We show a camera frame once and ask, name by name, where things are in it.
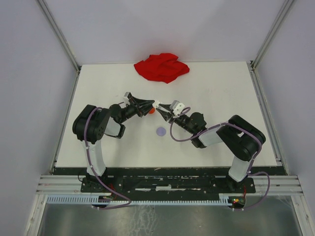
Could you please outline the white earbud charging case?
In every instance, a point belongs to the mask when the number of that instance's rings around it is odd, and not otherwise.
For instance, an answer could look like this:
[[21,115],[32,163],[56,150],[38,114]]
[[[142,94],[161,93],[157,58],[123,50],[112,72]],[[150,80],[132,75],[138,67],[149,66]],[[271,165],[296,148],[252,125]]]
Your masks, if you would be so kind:
[[152,104],[152,106],[153,106],[155,109],[157,109],[157,108],[159,108],[159,107],[160,107],[160,104],[161,104],[161,102],[160,102],[160,101],[155,100],[155,101],[154,101],[154,103]]

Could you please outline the purple earbud charging case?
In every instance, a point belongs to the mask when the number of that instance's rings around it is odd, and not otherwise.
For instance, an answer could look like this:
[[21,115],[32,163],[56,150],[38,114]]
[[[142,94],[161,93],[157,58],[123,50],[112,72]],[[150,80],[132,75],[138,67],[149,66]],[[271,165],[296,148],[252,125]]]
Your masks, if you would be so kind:
[[156,134],[160,137],[163,137],[166,134],[166,129],[164,127],[158,127],[156,129]]

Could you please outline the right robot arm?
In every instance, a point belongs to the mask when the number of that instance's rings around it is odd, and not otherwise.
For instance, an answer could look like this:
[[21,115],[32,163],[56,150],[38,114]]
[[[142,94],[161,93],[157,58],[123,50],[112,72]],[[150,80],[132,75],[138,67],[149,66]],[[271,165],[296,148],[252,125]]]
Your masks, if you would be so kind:
[[190,141],[196,148],[207,148],[224,143],[233,153],[233,161],[228,171],[226,188],[238,192],[249,176],[256,156],[266,142],[265,135],[239,115],[233,115],[228,121],[207,127],[204,115],[187,113],[190,107],[175,100],[172,104],[154,106],[163,119],[170,123],[170,136],[179,143]]

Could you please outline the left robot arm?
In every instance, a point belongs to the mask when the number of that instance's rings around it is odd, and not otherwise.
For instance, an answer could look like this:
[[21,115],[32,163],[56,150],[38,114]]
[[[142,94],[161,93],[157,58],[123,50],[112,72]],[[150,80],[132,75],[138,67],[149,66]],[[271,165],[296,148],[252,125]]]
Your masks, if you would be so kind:
[[75,119],[72,132],[85,149],[87,173],[94,176],[92,187],[97,191],[103,192],[109,186],[108,178],[103,176],[106,170],[101,147],[103,136],[121,139],[126,129],[123,123],[133,116],[146,116],[154,103],[154,100],[139,99],[127,92],[123,102],[109,108],[86,105]]

